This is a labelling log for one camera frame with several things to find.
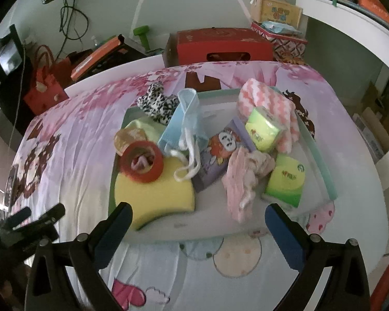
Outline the blue wet wipes pack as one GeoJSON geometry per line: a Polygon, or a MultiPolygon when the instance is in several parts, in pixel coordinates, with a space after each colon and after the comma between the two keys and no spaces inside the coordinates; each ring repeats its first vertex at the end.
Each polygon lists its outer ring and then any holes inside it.
{"type": "Polygon", "coordinates": [[[298,37],[303,36],[303,33],[301,31],[285,23],[278,23],[278,22],[266,20],[261,23],[261,26],[263,29],[273,34],[298,36],[298,37]]]}

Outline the pink white chevron cloth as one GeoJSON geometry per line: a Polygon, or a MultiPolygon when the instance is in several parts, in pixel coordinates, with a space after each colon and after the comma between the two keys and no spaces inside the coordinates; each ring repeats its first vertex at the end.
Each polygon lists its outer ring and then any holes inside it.
{"type": "Polygon", "coordinates": [[[286,128],[276,148],[278,152],[289,154],[300,137],[295,104],[265,83],[251,78],[240,89],[237,108],[243,117],[249,117],[253,108],[259,107],[268,110],[286,128]]]}

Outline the green dumbbell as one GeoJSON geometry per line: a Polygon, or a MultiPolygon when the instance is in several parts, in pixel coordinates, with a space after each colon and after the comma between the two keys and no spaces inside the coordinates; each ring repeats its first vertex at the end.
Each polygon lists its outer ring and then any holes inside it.
{"type": "Polygon", "coordinates": [[[145,51],[147,53],[151,50],[150,45],[149,45],[149,39],[147,37],[147,34],[149,33],[149,31],[150,31],[150,28],[148,25],[136,27],[133,30],[133,35],[139,38],[142,47],[145,49],[145,51]]]}

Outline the light green cloth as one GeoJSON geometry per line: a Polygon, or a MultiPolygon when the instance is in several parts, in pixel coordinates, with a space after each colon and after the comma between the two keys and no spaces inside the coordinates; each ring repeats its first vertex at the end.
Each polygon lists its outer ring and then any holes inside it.
{"type": "Polygon", "coordinates": [[[155,122],[150,117],[140,117],[132,120],[126,128],[142,129],[147,137],[147,140],[157,143],[166,129],[166,126],[155,122]]]}

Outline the green tissue pack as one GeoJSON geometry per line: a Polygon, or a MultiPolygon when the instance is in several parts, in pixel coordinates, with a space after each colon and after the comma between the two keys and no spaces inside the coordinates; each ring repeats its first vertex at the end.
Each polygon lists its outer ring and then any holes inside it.
{"type": "Polygon", "coordinates": [[[285,126],[266,108],[257,107],[252,110],[245,128],[260,152],[271,152],[286,130],[285,126]]]}
{"type": "Polygon", "coordinates": [[[289,209],[296,209],[301,201],[304,182],[305,166],[286,154],[279,154],[263,197],[276,200],[289,209]]]}

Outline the pink floral cartoon bedsheet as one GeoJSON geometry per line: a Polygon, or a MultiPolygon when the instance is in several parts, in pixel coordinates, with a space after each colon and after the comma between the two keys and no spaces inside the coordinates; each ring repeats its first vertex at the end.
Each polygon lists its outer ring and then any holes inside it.
{"type": "MultiPolygon", "coordinates": [[[[108,214],[113,138],[126,110],[154,82],[161,82],[167,94],[179,92],[189,72],[219,79],[225,88],[240,88],[253,78],[296,94],[315,124],[315,141],[338,191],[331,209],[299,222],[328,242],[356,239],[367,271],[373,270],[389,238],[379,176],[332,87],[301,65],[195,63],[120,79],[69,98],[36,117],[22,139],[14,163],[23,190],[14,210],[28,206],[37,218],[62,203],[60,241],[90,232],[108,214]]],[[[274,239],[257,230],[188,244],[122,243],[102,277],[128,310],[272,310],[296,272],[274,239]]]]}

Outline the yellow sponge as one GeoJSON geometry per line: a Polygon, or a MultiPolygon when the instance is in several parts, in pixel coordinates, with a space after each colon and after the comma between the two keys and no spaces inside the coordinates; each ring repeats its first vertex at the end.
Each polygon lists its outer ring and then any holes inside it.
{"type": "Polygon", "coordinates": [[[182,166],[175,157],[164,159],[162,175],[154,182],[135,182],[119,173],[114,186],[116,204],[131,205],[132,230],[140,230],[158,218],[171,214],[191,213],[195,210],[195,192],[191,180],[178,182],[174,172],[182,166]]]}

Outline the purple cartoon face mask packet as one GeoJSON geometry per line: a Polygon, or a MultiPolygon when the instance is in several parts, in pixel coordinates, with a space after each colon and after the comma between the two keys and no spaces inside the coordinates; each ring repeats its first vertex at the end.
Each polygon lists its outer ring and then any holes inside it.
{"type": "Polygon", "coordinates": [[[200,152],[201,167],[192,179],[196,193],[208,188],[226,172],[232,153],[239,147],[245,147],[249,152],[256,150],[245,124],[239,117],[234,117],[200,152]]]}

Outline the red tape roll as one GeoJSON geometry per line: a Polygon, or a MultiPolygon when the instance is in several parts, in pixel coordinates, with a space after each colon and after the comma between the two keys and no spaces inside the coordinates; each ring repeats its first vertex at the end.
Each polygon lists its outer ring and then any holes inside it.
{"type": "Polygon", "coordinates": [[[120,158],[120,172],[135,182],[154,182],[163,170],[163,154],[151,141],[131,143],[120,158]]]}

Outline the white shelf unit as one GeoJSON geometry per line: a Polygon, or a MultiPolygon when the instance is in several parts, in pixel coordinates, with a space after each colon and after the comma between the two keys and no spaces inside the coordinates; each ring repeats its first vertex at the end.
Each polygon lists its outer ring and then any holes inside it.
{"type": "Polygon", "coordinates": [[[371,53],[389,68],[389,29],[369,16],[331,0],[296,0],[303,14],[339,30],[371,53]]]}

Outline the red white patterned tin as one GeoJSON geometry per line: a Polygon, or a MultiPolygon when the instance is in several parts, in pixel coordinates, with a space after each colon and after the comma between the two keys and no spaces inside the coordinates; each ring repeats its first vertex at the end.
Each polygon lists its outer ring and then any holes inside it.
{"type": "Polygon", "coordinates": [[[277,61],[303,61],[307,40],[298,36],[275,34],[252,22],[251,29],[273,45],[273,57],[277,61]]]}

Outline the orange black long box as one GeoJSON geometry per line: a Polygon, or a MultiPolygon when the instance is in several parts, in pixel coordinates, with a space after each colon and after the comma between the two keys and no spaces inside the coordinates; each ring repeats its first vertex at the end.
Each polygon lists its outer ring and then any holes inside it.
{"type": "Polygon", "coordinates": [[[81,81],[118,65],[146,58],[145,49],[119,34],[101,44],[71,71],[74,82],[81,81]]]}

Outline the black coffee machine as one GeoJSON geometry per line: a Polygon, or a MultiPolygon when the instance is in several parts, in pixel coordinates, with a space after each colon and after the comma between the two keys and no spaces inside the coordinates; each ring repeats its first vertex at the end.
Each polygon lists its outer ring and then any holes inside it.
{"type": "Polygon", "coordinates": [[[0,109],[24,134],[34,118],[24,96],[29,92],[33,65],[26,55],[24,46],[14,25],[9,33],[0,38],[0,109]]]}

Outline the red cardboard gift box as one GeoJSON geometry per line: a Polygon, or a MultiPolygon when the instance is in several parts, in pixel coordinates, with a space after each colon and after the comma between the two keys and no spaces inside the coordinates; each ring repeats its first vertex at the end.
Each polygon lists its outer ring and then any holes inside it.
{"type": "Polygon", "coordinates": [[[183,30],[169,37],[163,52],[167,67],[198,62],[273,61],[273,45],[253,30],[211,27],[183,30]]]}

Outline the red felt tote bag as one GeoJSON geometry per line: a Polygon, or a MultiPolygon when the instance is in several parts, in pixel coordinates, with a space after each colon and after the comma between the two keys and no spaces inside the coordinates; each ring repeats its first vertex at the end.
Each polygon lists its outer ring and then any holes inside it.
{"type": "Polygon", "coordinates": [[[68,98],[65,88],[72,84],[72,69],[69,58],[56,61],[48,46],[36,49],[30,88],[24,96],[34,115],[41,115],[68,98]]]}

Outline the leopard print scrunchie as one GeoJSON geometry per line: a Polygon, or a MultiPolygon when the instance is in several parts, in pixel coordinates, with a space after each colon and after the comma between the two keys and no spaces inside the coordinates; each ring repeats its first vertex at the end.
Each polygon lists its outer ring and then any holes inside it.
{"type": "Polygon", "coordinates": [[[168,125],[180,101],[176,95],[165,95],[163,84],[155,82],[136,100],[136,104],[153,121],[168,125]]]}

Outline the pink satin scrunchie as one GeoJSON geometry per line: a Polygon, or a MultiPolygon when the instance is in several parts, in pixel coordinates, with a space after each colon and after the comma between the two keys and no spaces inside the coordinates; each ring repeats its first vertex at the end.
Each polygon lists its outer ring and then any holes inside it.
{"type": "Polygon", "coordinates": [[[227,210],[231,218],[244,223],[252,217],[255,188],[275,168],[275,160],[267,153],[245,147],[237,148],[229,158],[222,177],[226,191],[227,210]]]}

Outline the clear plastic bottle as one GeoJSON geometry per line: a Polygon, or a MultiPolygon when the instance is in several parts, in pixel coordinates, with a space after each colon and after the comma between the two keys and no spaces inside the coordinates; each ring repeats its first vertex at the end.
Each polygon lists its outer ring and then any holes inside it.
{"type": "Polygon", "coordinates": [[[93,48],[95,50],[97,48],[101,47],[101,45],[102,45],[102,40],[99,37],[95,36],[95,35],[91,36],[91,41],[93,43],[93,48]]]}

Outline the light blue face mask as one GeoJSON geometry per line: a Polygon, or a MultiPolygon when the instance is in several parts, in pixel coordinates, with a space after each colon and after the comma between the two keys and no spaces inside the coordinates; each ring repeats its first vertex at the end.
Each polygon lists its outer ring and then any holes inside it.
{"type": "Polygon", "coordinates": [[[197,92],[193,88],[184,88],[179,91],[178,100],[179,105],[157,146],[164,156],[175,157],[183,164],[173,175],[176,181],[183,182],[199,172],[200,152],[208,145],[209,138],[204,129],[197,92]]]}

